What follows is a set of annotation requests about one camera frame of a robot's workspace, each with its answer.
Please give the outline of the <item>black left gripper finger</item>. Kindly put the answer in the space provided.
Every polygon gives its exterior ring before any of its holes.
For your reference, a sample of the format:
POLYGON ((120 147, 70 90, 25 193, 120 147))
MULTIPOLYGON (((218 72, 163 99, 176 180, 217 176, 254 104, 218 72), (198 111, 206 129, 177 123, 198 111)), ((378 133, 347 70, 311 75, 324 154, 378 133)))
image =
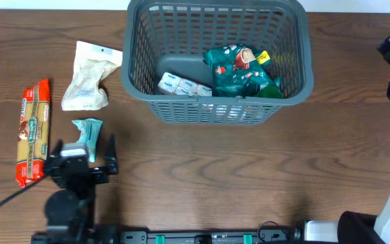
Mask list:
POLYGON ((59 158, 62 151, 63 141, 59 140, 55 148, 51 152, 51 158, 59 158))
POLYGON ((108 169, 109 175, 115 175, 115 174, 119 173, 119 164, 118 164, 118 158, 116 155, 114 134, 112 134, 110 136, 110 139, 108 141, 108 147, 107 147, 106 152, 104 154, 104 161, 105 161, 106 167, 108 169))

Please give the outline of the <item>white tissue multipack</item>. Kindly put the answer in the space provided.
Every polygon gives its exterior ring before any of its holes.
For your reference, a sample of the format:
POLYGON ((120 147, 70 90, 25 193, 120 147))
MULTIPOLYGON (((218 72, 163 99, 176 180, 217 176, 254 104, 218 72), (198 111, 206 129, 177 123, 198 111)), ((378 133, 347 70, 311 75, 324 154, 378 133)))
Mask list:
MULTIPOLYGON (((211 97, 213 94, 213 90, 206 85, 201 85, 168 72, 165 72, 158 82, 158 90, 163 95, 189 96, 191 98, 211 97)), ((188 112, 188 123, 195 123, 197 119, 200 120, 200 123, 219 123, 222 120, 234 123, 237 118, 240 119, 247 114, 241 105, 200 103, 185 105, 177 103, 174 107, 177 109, 174 115, 178 123, 184 122, 184 108, 188 112)))

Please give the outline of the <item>green lid jar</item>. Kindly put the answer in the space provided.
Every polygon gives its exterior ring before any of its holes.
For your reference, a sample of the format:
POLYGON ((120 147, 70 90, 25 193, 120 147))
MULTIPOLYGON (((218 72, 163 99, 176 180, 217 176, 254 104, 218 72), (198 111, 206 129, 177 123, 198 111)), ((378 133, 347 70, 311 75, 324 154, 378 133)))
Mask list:
POLYGON ((262 85, 255 96, 258 98, 283 99, 282 92, 280 91, 281 83, 282 79, 280 77, 275 77, 270 80, 267 85, 262 85))

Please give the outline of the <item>green instant coffee bag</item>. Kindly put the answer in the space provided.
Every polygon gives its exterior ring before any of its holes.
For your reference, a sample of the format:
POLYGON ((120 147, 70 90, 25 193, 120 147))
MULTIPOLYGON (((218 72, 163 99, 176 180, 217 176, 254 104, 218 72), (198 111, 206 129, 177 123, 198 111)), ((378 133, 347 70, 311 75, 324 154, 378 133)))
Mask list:
POLYGON ((211 69, 217 97, 256 97, 260 87, 272 80, 267 73, 269 54, 243 44, 210 49, 203 60, 211 69))

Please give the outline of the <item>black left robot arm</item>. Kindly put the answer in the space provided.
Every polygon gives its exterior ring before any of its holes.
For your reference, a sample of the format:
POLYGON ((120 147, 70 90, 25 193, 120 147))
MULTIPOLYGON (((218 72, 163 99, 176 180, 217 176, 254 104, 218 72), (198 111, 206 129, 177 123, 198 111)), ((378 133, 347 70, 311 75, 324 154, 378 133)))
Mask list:
POLYGON ((119 171, 115 139, 111 135, 103 166, 90 167, 87 146, 59 141, 45 163, 45 173, 60 187, 48 198, 46 243, 118 243, 114 226, 96 226, 96 186, 119 171))

